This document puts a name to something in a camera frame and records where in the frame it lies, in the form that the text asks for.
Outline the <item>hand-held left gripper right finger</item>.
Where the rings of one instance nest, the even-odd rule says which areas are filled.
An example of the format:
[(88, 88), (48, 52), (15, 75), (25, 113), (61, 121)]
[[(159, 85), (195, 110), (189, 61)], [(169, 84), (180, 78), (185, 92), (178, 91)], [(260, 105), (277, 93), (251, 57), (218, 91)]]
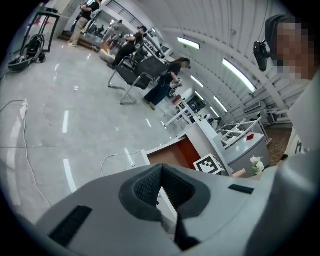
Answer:
[(164, 251), (248, 251), (249, 241), (265, 210), (273, 170), (259, 180), (206, 174), (162, 165), (164, 185), (177, 209), (177, 241)]

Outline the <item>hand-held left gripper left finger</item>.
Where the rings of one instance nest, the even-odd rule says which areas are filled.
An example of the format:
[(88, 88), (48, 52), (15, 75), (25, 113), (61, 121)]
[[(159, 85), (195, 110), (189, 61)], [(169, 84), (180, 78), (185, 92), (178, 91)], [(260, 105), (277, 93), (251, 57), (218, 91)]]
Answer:
[(95, 179), (36, 223), (58, 256), (174, 256), (179, 247), (157, 209), (160, 164)]

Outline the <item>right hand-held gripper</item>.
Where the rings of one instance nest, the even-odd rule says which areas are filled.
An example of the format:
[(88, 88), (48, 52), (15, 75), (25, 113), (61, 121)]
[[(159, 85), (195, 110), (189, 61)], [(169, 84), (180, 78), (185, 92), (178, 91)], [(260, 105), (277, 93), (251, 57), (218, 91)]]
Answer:
[(212, 154), (199, 159), (193, 165), (197, 171), (207, 174), (217, 175), (226, 171), (220, 161)]

